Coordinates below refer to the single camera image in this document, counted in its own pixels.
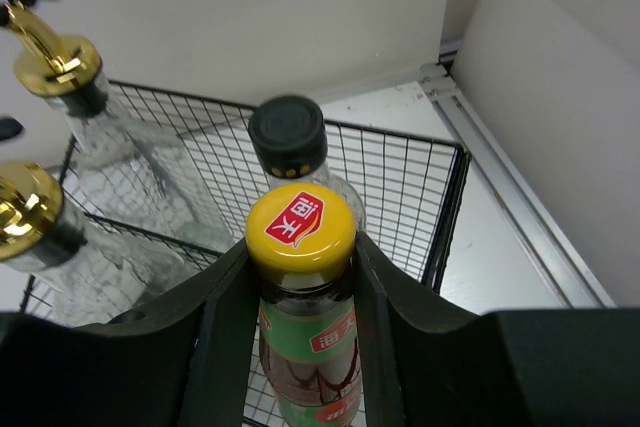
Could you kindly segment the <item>black-capped dark sauce bottle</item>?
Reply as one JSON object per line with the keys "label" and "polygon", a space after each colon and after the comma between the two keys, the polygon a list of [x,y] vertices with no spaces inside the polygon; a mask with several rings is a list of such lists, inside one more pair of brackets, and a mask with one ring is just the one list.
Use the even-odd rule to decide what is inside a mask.
{"label": "black-capped dark sauce bottle", "polygon": [[315,101],[293,94],[266,100],[250,117],[248,134],[271,189],[295,182],[326,186],[346,200],[358,228],[366,228],[360,195],[328,166],[325,120]]}

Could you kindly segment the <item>green-label brown sauce bottle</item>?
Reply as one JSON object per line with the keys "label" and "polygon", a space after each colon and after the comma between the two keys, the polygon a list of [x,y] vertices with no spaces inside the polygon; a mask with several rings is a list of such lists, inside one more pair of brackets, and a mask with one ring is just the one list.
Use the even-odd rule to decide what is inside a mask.
{"label": "green-label brown sauce bottle", "polygon": [[318,184],[277,187],[249,213],[245,241],[261,290],[259,358],[291,426],[348,426],[358,411],[357,229],[346,200]]}

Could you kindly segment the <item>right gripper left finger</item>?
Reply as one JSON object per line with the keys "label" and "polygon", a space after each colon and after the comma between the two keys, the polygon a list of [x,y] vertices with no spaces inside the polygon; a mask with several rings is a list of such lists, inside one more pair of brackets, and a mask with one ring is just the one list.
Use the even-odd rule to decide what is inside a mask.
{"label": "right gripper left finger", "polygon": [[239,426],[259,294],[244,242],[108,324],[1,317],[5,426]]}

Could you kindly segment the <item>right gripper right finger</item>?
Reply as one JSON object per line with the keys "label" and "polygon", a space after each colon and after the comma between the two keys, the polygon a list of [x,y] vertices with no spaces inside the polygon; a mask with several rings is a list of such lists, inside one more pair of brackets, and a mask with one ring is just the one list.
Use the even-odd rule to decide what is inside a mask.
{"label": "right gripper right finger", "polygon": [[635,426],[639,312],[471,313],[365,234],[354,300],[370,426]]}

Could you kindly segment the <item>clear square glass bottle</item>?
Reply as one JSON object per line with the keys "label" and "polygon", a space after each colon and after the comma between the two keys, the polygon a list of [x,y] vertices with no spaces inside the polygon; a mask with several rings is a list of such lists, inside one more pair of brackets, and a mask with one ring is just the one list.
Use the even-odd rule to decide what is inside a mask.
{"label": "clear square glass bottle", "polygon": [[226,252],[232,234],[184,142],[129,115],[94,44],[56,32],[35,14],[38,1],[4,0],[1,26],[24,46],[16,78],[70,127],[86,200],[113,220]]}

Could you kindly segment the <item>gold-capped oil dispenser bottle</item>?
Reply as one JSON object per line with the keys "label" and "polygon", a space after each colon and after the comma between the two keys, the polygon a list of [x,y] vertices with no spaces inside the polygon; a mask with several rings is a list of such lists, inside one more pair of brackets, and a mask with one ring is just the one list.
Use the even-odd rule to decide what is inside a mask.
{"label": "gold-capped oil dispenser bottle", "polygon": [[165,245],[93,226],[26,160],[1,164],[1,261],[49,285],[54,318],[67,326],[107,323],[196,273]]}

